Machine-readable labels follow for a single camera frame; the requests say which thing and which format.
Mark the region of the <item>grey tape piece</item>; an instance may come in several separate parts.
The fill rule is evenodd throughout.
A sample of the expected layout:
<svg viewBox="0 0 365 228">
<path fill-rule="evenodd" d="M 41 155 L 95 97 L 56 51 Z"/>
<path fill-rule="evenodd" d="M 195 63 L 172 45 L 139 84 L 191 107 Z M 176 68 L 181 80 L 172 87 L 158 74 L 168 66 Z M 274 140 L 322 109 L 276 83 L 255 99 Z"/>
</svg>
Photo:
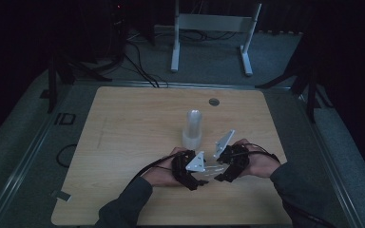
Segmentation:
<svg viewBox="0 0 365 228">
<path fill-rule="evenodd" d="M 64 201 L 70 201 L 70 199 L 71 199 L 71 195 L 68 193 L 65 193 L 63 191 L 54 191 L 53 196 L 56 199 L 64 200 Z"/>
</svg>

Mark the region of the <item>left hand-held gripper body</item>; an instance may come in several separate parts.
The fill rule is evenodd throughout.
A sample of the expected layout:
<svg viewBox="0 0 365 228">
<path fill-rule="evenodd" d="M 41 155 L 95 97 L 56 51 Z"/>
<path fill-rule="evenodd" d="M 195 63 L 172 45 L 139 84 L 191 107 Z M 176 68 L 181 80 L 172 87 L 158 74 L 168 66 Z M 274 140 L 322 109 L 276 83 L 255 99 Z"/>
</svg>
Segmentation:
<svg viewBox="0 0 365 228">
<path fill-rule="evenodd" d="M 192 172 L 185 167 L 195 158 L 196 154 L 193 150 L 186 150 L 176 154 L 172 160 L 172 175 L 176 181 L 193 191 L 194 181 L 197 180 Z"/>
</svg>

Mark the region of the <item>black tripod stand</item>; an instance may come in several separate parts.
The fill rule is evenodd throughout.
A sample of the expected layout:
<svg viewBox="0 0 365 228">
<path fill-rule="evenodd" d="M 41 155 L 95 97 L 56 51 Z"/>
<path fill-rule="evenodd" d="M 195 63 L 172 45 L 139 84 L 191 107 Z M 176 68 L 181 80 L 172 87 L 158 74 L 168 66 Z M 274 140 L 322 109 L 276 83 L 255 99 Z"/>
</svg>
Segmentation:
<svg viewBox="0 0 365 228">
<path fill-rule="evenodd" d="M 261 84 L 256 85 L 256 88 L 268 89 L 277 84 L 296 76 L 296 79 L 290 86 L 290 91 L 293 95 L 298 97 L 308 89 L 306 96 L 306 114 L 312 124 L 316 122 L 315 108 L 318 106 L 317 96 L 328 107 L 332 107 L 331 104 L 323 97 L 321 91 L 317 88 L 317 69 L 312 64 L 303 64 L 299 66 L 288 65 L 284 72 L 277 78 Z"/>
<path fill-rule="evenodd" d="M 48 61 L 48 88 L 41 94 L 41 98 L 48 99 L 48 113 L 53 111 L 58 101 L 57 76 L 60 76 L 61 81 L 66 85 L 72 85 L 76 80 L 70 67 L 82 70 L 99 82 L 111 82 L 111 79 L 100 75 L 65 53 L 53 54 Z"/>
</svg>

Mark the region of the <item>white metal stand frame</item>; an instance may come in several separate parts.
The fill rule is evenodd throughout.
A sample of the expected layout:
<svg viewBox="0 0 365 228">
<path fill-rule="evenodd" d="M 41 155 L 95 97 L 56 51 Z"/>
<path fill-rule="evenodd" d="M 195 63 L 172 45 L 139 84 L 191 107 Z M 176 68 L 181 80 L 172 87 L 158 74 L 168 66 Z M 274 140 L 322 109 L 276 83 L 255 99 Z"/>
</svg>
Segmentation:
<svg viewBox="0 0 365 228">
<path fill-rule="evenodd" d="M 180 12 L 180 0 L 175 0 L 174 45 L 170 70 L 172 72 L 177 72 L 179 70 L 181 29 L 240 32 L 246 34 L 245 42 L 240 46 L 240 59 L 243 71 L 246 76 L 252 76 L 253 69 L 248 51 L 259 19 L 261 7 L 262 3 L 256 3 L 254 12 L 251 16 L 187 14 Z"/>
</svg>

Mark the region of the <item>stack of clear plastic cups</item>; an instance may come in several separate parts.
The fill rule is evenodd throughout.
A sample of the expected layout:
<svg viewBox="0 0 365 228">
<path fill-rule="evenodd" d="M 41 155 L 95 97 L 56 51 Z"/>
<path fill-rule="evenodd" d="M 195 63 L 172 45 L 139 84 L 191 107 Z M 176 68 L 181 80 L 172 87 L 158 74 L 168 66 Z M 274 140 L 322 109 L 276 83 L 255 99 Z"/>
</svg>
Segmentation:
<svg viewBox="0 0 365 228">
<path fill-rule="evenodd" d="M 202 143 L 202 114 L 199 110 L 190 110 L 186 114 L 185 126 L 182 130 L 182 146 L 196 150 Z"/>
</svg>

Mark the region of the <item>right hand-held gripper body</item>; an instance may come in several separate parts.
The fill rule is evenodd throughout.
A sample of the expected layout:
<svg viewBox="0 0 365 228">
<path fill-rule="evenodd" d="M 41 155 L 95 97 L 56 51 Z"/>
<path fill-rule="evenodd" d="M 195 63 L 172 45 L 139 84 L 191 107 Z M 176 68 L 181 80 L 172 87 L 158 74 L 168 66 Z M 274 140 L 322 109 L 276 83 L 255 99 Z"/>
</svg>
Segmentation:
<svg viewBox="0 0 365 228">
<path fill-rule="evenodd" d="M 223 137 L 216 141 L 216 150 L 214 158 L 219 163 L 225 163 L 228 165 L 226 169 L 231 169 L 235 172 L 235 178 L 249 164 L 249 151 L 240 145 L 229 145 L 230 140 L 235 134 L 235 130 L 229 130 Z"/>
</svg>

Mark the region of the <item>single clear plastic cup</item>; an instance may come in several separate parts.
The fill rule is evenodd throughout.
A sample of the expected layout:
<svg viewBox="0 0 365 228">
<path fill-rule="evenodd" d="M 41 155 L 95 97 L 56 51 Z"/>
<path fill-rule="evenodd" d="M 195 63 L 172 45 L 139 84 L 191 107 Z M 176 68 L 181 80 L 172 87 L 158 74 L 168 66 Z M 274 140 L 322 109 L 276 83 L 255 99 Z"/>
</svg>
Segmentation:
<svg viewBox="0 0 365 228">
<path fill-rule="evenodd" d="M 204 163 L 204 171 L 200 173 L 201 179 L 213 179 L 214 177 L 222 174 L 227 165 L 225 163 L 219 163 L 218 161 L 206 161 Z"/>
</svg>

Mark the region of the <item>person's right hand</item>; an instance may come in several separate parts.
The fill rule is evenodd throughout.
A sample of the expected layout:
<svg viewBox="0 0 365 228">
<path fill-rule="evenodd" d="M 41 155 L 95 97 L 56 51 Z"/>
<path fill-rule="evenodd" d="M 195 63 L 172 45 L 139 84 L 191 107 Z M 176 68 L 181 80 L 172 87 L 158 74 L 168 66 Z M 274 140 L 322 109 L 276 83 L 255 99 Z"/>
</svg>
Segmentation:
<svg viewBox="0 0 365 228">
<path fill-rule="evenodd" d="M 255 176 L 269 179 L 270 176 L 281 166 L 281 163 L 271 156 L 267 155 L 265 150 L 259 145 L 241 139 L 235 144 L 244 146 L 250 153 L 248 155 L 249 164 L 240 173 L 240 178 L 244 176 Z"/>
</svg>

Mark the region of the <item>person's left hand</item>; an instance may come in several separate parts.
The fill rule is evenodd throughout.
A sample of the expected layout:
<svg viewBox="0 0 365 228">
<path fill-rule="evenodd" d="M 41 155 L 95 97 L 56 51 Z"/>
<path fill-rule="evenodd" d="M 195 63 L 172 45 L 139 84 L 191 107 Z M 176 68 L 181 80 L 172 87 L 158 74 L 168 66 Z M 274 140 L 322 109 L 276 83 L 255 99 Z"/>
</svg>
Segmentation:
<svg viewBox="0 0 365 228">
<path fill-rule="evenodd" d="M 148 181 L 153 187 L 160 186 L 179 186 L 180 183 L 175 180 L 172 175 L 172 160 L 175 154 L 185 151 L 184 147 L 175 147 L 167 160 L 160 162 L 155 167 L 150 168 L 143 178 Z"/>
</svg>

